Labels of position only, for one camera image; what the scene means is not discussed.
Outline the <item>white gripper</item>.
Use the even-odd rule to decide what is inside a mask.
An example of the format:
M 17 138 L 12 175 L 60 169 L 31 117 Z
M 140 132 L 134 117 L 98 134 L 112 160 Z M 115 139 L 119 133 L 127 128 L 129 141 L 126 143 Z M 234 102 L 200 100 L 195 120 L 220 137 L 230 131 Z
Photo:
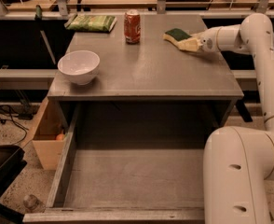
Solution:
M 197 52 L 200 49 L 204 52 L 216 52 L 218 51 L 217 33 L 216 28 L 211 28 L 204 32 L 192 34 L 192 37 L 178 42 L 178 49 L 191 52 Z

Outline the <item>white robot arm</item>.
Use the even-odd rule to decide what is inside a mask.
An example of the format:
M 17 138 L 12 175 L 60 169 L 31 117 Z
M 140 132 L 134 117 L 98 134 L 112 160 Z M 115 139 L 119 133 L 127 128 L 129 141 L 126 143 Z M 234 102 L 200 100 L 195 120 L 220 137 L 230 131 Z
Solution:
M 254 13 L 239 25 L 213 27 L 178 43 L 191 52 L 234 51 L 253 57 L 263 131 L 224 127 L 203 154 L 205 224 L 271 224 L 264 181 L 274 180 L 274 32 Z

